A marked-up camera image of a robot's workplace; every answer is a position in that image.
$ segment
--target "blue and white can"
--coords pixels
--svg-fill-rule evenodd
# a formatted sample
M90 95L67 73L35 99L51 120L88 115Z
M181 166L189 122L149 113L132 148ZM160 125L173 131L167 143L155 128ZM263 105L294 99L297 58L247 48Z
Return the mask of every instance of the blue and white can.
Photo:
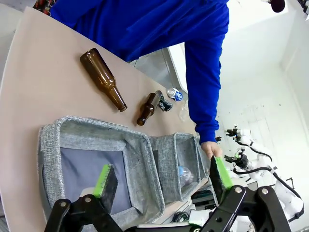
M183 99L183 94L175 88L169 88L167 93L170 98L173 98L177 102Z

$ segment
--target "beer bottle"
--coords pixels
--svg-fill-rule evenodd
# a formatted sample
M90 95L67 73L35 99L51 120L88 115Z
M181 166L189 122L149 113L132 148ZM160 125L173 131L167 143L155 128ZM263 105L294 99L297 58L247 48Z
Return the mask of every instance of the beer bottle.
M92 48L80 58L81 63L100 91L105 93L120 112L127 109L117 86L116 80L96 48Z
M160 96L156 93L149 94L147 102L141 107L142 113L141 116L137 119L137 124L142 126L145 124L146 120L152 116L155 112L155 109L159 105Z

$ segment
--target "blue sweatshirt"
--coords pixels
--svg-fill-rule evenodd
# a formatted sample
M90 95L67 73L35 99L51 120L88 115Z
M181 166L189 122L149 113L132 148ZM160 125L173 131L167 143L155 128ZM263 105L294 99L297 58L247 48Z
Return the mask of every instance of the blue sweatshirt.
M214 141L228 0L58 0L51 16L125 61L185 42L189 114Z

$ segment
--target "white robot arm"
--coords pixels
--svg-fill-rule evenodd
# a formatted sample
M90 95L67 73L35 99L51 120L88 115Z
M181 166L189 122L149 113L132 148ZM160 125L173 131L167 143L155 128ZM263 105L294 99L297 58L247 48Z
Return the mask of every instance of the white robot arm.
M278 168L272 162L270 151L253 140L250 130L234 128L225 132L227 132L228 136L233 137L236 143L248 146L258 154L257 159L248 160L245 155L245 147L243 147L235 157L225 156L227 162L235 163L244 170L244 172L237 172L236 170L234 172L237 174L249 174L250 178L259 180L264 176L265 172L270 171L277 179L274 190L281 202L286 218L289 222L299 218L304 213L304 203L299 194L282 179Z

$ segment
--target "beige tabletop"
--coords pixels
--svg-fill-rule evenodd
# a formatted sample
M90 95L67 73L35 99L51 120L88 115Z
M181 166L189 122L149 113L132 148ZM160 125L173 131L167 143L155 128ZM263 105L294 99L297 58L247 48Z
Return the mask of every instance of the beige tabletop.
M114 74L128 109L120 113L101 94L79 57L96 47ZM9 229L42 232L36 146L39 127L65 115L93 117L122 124L150 136L194 133L181 122L182 103L169 112L158 109L142 127L136 125L147 95L166 90L81 34L39 11L27 8L8 55L0 92L0 192Z

